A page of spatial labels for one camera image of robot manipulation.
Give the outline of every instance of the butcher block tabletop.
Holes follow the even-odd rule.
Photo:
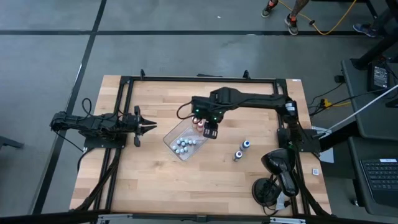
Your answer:
[[[113,112],[120,78],[104,76],[95,114]],[[289,96],[297,101],[302,126],[310,128],[301,81],[286,80],[286,83]],[[130,111],[140,106],[141,115],[157,122],[157,128],[141,136],[140,147],[134,146],[134,135],[129,134],[121,153],[112,212],[264,215],[263,208],[252,197],[251,187],[258,178],[271,175],[260,158],[278,148],[278,117],[274,110],[238,108],[226,112],[219,124],[217,139],[207,140],[187,161],[172,154],[163,142],[164,136],[181,122],[176,117],[179,106],[194,95],[209,96],[211,91],[224,86],[247,93],[274,93],[272,84],[268,83],[134,81]],[[186,106],[180,115],[186,116],[189,112],[190,106]],[[233,154],[244,140],[249,140],[251,146],[242,159],[234,162]],[[83,158],[70,208],[79,206],[97,184],[103,157],[104,149],[95,149]],[[307,188],[330,213],[318,159],[310,153],[300,153],[300,157]],[[313,175],[312,169],[318,169],[319,175]],[[106,185],[100,208],[104,208],[107,193]],[[303,213],[300,195],[297,205],[299,213]],[[266,212],[272,213],[272,210],[266,208]],[[291,216],[291,206],[277,215]]]

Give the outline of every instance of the clear plastic container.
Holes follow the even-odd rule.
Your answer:
[[[201,146],[203,143],[207,141],[207,138],[203,137],[203,131],[198,131],[197,128],[192,126],[192,119],[187,118],[181,121],[171,132],[169,132],[164,138],[163,142],[169,147],[173,154],[175,154],[182,161],[186,161],[189,159]],[[196,144],[187,144],[182,146],[182,143],[177,144],[177,140],[185,140],[195,141]],[[179,151],[187,147],[188,152],[176,153],[176,150],[173,150],[173,146],[175,146]]]

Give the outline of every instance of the gray concrete floor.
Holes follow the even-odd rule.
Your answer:
[[[100,0],[3,0],[0,30],[91,30]],[[285,1],[293,6],[293,0]],[[100,30],[285,30],[288,10],[278,6],[268,19],[260,16],[263,0],[118,0],[108,1]],[[385,6],[374,3],[378,12]],[[304,13],[323,30],[333,27],[347,3],[310,2]],[[364,4],[353,11],[338,30],[352,23],[372,21]],[[300,30],[312,30],[299,18]],[[45,162],[53,144],[49,122],[65,109],[88,41],[82,36],[0,35],[0,135],[25,143],[23,149],[0,151],[0,217],[30,212]],[[243,36],[243,35],[113,35],[97,36],[81,85],[74,114],[83,115],[80,101],[93,103],[103,75],[195,76],[197,73],[241,77],[300,78],[310,101],[336,86],[340,61],[359,57],[378,40],[363,36]],[[345,86],[330,93],[330,100],[348,96]],[[350,107],[328,110],[313,118],[315,126],[329,127],[345,118]],[[69,131],[67,138],[82,146],[83,138]],[[44,212],[68,210],[80,152],[65,142],[44,206]],[[325,178],[332,211],[339,217],[397,223],[354,207],[349,180]],[[141,223],[153,223],[141,220]]]

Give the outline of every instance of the yellow cable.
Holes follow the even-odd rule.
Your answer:
[[[346,11],[346,13],[343,15],[343,17],[341,17],[341,19],[336,23],[336,25],[331,28],[331,30],[329,30],[329,32],[326,33],[322,33],[317,26],[315,25],[315,23],[312,24],[312,26],[318,31],[319,34],[321,35],[328,35],[330,34],[334,29],[336,29],[336,27],[338,27],[340,25],[340,23],[344,20],[344,18],[347,16],[347,14],[350,12],[350,10],[353,8],[354,4],[356,3],[357,0],[354,0],[353,3],[350,5],[350,7],[348,8],[348,10]],[[284,5],[286,8],[288,8],[290,11],[293,11],[293,9],[291,9],[290,7],[288,7],[285,3],[283,3],[282,1],[279,1],[282,5]],[[308,18],[306,15],[299,13],[300,16],[308,19],[310,22],[313,21],[312,19]]]
[[[338,105],[333,105],[333,106],[345,106],[345,105],[349,105],[351,102],[347,102],[347,103],[340,103]]]

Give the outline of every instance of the white cord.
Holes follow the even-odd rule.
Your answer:
[[[391,92],[392,90],[395,90],[398,87],[398,85],[392,87],[391,89],[389,89],[388,91],[386,91],[385,93],[381,94],[380,96],[378,96],[376,99],[370,101],[370,103],[366,104],[365,106],[363,106],[361,109],[357,110],[357,112],[351,114],[350,116],[348,116],[346,119],[340,121],[339,123],[333,125],[332,127],[330,127],[329,129],[327,129],[326,131],[331,131],[332,128],[335,128],[339,125],[341,125],[342,123],[346,122],[347,120],[349,120],[350,118],[352,118],[353,116],[357,115],[358,113],[360,113],[362,110],[365,110],[368,106],[370,106],[372,103],[376,102],[378,99],[382,98],[383,96],[387,95],[389,92]]]

